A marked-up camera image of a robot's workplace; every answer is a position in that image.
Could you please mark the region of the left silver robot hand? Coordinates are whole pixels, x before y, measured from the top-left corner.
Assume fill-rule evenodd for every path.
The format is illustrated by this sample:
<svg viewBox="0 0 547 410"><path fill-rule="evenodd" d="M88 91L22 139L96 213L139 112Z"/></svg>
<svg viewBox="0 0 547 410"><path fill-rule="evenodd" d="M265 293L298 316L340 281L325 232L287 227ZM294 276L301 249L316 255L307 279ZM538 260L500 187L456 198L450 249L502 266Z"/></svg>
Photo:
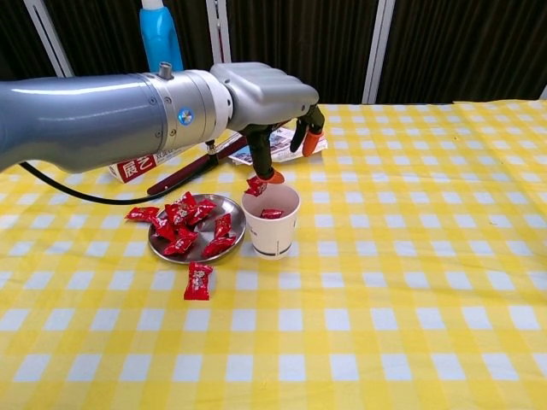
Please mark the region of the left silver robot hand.
<svg viewBox="0 0 547 410"><path fill-rule="evenodd" d="M277 126L295 119L290 152L300 149L304 156L311 155L325 125L317 90L261 62L215 64L210 73L231 95L232 116L226 128L246 138L256 176L265 183L284 183L273 167L269 136Z"/></svg>

